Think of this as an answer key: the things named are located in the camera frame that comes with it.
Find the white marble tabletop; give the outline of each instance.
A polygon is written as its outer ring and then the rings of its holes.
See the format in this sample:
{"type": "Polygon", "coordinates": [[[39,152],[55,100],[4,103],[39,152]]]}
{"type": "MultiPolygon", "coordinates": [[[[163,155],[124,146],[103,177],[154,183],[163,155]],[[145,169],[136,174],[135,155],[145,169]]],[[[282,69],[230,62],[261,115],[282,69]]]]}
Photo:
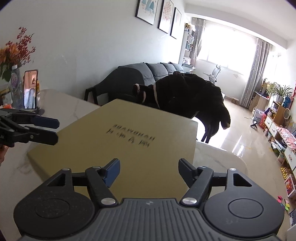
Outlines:
{"type": "MultiPolygon", "coordinates": [[[[60,121],[56,131],[99,108],[90,102],[51,89],[41,91],[41,107],[45,110],[43,116],[60,121]]],[[[0,167],[0,230],[7,241],[20,238],[13,220],[14,207],[42,183],[27,157],[27,152],[36,145],[31,142],[16,143],[14,148],[8,150],[0,167]]],[[[238,156],[202,142],[196,142],[193,165],[207,166],[215,172],[226,172],[228,168],[235,167],[247,174],[247,167],[238,156]]]]}

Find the framed picture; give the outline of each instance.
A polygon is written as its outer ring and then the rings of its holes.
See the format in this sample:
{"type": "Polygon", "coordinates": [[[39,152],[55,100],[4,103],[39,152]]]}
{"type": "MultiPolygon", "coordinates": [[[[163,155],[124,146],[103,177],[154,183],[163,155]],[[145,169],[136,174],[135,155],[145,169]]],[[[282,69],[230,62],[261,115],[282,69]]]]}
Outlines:
{"type": "Polygon", "coordinates": [[[174,4],[171,0],[163,0],[158,28],[166,33],[170,32],[170,22],[172,20],[174,4]]]}
{"type": "Polygon", "coordinates": [[[182,14],[175,7],[174,18],[173,18],[173,26],[172,26],[172,30],[170,32],[170,35],[172,37],[174,37],[175,39],[178,37],[178,33],[179,33],[179,30],[180,30],[181,17],[182,17],[182,14]]]}
{"type": "Polygon", "coordinates": [[[157,10],[158,0],[138,0],[136,17],[153,25],[157,10]]]}

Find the gray curtain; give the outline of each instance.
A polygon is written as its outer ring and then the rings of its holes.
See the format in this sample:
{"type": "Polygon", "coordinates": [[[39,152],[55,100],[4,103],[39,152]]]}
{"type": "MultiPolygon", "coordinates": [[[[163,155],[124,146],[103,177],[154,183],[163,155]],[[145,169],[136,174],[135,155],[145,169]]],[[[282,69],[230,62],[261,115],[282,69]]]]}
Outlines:
{"type": "Polygon", "coordinates": [[[201,18],[192,18],[192,21],[196,21],[195,33],[193,41],[193,51],[191,51],[189,57],[191,58],[191,64],[195,66],[196,58],[200,53],[202,47],[202,34],[205,30],[205,20],[201,18]]]}
{"type": "Polygon", "coordinates": [[[262,82],[262,75],[265,69],[267,56],[272,46],[270,43],[260,38],[257,38],[256,43],[257,43],[257,47],[256,47],[256,52],[255,52],[250,76],[244,88],[242,98],[239,102],[239,104],[245,108],[249,107],[251,98],[253,96],[253,92],[258,82],[260,81],[262,82]]]}

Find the small stool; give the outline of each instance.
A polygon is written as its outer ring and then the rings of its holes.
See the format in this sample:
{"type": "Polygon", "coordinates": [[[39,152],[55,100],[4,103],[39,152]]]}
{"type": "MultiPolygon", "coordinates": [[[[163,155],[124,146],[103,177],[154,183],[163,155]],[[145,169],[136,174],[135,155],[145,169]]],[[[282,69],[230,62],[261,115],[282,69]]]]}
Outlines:
{"type": "Polygon", "coordinates": [[[231,103],[238,104],[239,103],[239,100],[238,99],[235,99],[235,98],[232,98],[231,103]]]}

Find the human hand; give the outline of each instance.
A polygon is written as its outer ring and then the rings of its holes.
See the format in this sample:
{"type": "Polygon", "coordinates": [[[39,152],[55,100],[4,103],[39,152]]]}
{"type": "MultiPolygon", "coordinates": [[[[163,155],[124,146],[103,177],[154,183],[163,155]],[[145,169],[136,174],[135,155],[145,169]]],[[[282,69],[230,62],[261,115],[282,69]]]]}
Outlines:
{"type": "Polygon", "coordinates": [[[1,166],[2,162],[4,161],[4,156],[7,152],[7,150],[8,150],[8,146],[1,145],[1,147],[0,147],[0,166],[1,166]]]}

